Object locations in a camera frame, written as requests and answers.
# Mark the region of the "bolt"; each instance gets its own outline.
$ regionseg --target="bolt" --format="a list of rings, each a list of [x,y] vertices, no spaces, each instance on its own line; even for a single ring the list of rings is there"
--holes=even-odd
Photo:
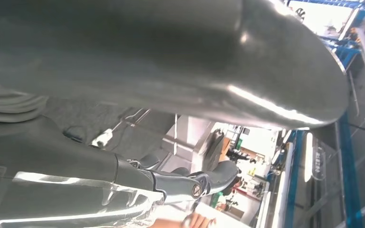
[[[195,184],[192,189],[192,196],[198,198],[201,195],[202,188],[199,184]]]

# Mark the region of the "reflective surface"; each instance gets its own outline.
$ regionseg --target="reflective surface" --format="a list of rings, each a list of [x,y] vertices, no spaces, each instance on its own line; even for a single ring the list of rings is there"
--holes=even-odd
[[[163,194],[111,182],[18,172],[0,179],[0,227],[141,227]]]
[[[0,1],[0,84],[265,128],[347,107],[332,54],[279,1]]]

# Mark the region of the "blue metal beam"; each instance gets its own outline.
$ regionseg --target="blue metal beam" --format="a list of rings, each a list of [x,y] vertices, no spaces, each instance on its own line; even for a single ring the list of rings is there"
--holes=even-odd
[[[292,1],[310,2],[310,3],[330,5],[330,6],[342,6],[353,9],[359,8],[361,10],[365,10],[365,4],[360,3],[358,1],[348,1],[348,0],[292,0]]]
[[[339,133],[342,154],[342,171],[345,192],[346,226],[348,228],[362,228],[363,220],[360,213],[359,186],[355,157],[353,154],[352,138],[349,130],[347,113],[339,120]]]
[[[290,173],[290,183],[288,190],[288,203],[286,207],[286,216],[285,216],[285,226],[284,227],[293,227],[293,217],[295,213],[295,203],[296,203],[296,190],[297,190],[297,182],[298,182],[298,171],[301,160],[301,153],[303,148],[303,131],[296,131],[296,145],[293,151],[293,163],[292,163],[292,171]]]

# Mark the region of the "clear plastic sheet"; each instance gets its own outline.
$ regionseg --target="clear plastic sheet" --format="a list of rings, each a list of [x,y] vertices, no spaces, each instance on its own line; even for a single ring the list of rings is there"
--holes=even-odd
[[[18,172],[0,177],[0,228],[147,227],[163,194],[106,181]]]

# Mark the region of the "finger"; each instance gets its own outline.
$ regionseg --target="finger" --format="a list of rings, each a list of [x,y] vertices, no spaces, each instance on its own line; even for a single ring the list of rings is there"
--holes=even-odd
[[[196,220],[196,222],[192,228],[199,228],[199,226],[202,224],[204,219],[205,219],[205,217],[199,215],[198,219]]]
[[[190,228],[192,228],[192,227],[194,227],[196,220],[198,220],[199,214],[192,213],[190,216],[191,216]]]
[[[201,226],[200,228],[207,228],[209,225],[209,219],[205,218],[202,223],[201,223]]]
[[[211,222],[209,223],[210,227],[216,227],[216,219],[212,219]]]

